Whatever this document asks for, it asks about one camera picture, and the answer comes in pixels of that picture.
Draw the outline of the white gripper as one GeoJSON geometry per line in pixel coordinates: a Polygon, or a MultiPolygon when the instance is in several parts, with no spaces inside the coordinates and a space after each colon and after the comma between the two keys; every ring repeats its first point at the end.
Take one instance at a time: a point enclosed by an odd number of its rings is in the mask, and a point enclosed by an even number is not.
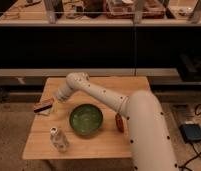
{"type": "MultiPolygon", "coordinates": [[[[69,99],[73,94],[73,90],[66,84],[64,83],[63,85],[59,86],[56,93],[55,97],[58,101],[63,102],[69,99]]],[[[52,104],[52,111],[57,111],[59,108],[59,102],[55,101],[52,104]]]]}

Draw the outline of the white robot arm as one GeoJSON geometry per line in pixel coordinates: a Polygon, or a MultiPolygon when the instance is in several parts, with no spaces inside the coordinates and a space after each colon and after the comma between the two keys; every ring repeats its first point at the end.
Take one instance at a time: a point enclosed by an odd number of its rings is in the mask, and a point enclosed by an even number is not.
{"type": "Polygon", "coordinates": [[[127,119],[130,150],[135,171],[179,171],[164,112],[150,90],[129,96],[92,83],[84,72],[69,73],[54,97],[67,101],[83,91],[127,119]]]}

